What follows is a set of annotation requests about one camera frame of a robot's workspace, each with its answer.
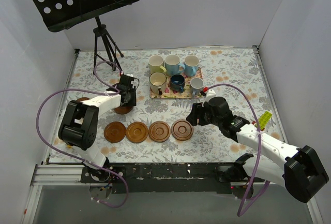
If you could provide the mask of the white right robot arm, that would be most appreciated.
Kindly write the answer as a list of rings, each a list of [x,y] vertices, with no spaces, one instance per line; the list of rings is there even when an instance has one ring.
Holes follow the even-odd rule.
[[[252,176],[281,185],[296,200],[307,203],[329,181],[316,151],[283,143],[266,133],[258,133],[248,120],[232,114],[222,97],[206,103],[194,103],[186,120],[192,126],[215,125],[221,133],[270,159],[253,172],[253,155],[246,154],[233,164],[227,174],[231,180],[246,181]]]

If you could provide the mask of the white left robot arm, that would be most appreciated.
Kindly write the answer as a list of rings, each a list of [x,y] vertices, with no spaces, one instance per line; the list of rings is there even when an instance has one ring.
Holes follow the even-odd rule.
[[[73,148],[82,157],[84,164],[93,168],[92,176],[103,183],[109,179],[110,170],[105,167],[106,156],[94,143],[97,135],[98,119],[116,108],[136,105],[136,78],[132,74],[123,74],[115,89],[82,102],[72,100],[67,105],[58,137]]]

